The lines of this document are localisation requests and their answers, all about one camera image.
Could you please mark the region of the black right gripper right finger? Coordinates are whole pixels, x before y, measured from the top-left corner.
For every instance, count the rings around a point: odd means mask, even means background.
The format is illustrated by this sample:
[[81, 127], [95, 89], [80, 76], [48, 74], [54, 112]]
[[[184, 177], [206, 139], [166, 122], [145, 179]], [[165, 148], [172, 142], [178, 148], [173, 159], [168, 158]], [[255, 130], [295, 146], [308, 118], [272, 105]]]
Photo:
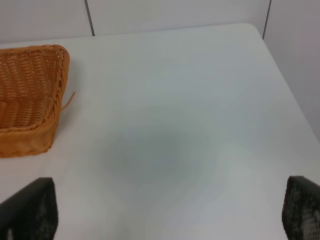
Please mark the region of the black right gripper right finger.
[[303, 176], [287, 180], [281, 213], [289, 240], [320, 238], [320, 186]]

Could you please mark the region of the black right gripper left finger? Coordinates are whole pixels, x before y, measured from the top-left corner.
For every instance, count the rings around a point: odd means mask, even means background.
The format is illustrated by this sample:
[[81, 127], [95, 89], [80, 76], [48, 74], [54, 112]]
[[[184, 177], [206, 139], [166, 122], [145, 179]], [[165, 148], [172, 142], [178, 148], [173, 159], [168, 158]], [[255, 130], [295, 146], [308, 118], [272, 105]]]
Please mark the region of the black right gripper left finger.
[[53, 240], [59, 224], [55, 183], [40, 177], [0, 204], [2, 240]]

